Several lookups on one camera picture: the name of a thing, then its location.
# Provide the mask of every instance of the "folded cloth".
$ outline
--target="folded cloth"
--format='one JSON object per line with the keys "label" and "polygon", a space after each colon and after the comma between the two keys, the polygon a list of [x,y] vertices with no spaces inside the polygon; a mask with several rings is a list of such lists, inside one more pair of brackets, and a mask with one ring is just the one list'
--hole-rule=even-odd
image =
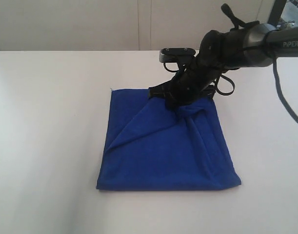
{"label": "folded cloth", "polygon": [[147,90],[112,92],[97,189],[222,190],[241,184],[214,101],[176,110]]}

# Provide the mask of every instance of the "white tabletop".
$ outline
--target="white tabletop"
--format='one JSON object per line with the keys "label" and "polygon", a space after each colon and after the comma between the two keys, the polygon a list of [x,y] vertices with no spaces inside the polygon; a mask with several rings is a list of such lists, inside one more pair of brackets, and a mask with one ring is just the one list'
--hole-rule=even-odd
{"label": "white tabletop", "polygon": [[[278,67],[298,113],[298,58]],[[99,192],[111,89],[169,80],[159,53],[0,52],[0,234],[298,234],[298,125],[272,67],[227,75],[214,99],[241,186]]]}

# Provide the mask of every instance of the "blue towel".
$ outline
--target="blue towel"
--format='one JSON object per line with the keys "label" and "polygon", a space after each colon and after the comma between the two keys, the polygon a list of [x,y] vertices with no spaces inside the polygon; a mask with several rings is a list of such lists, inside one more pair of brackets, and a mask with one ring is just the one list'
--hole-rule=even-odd
{"label": "blue towel", "polygon": [[175,111],[148,90],[112,92],[97,189],[222,190],[241,184],[214,101],[202,98]]}

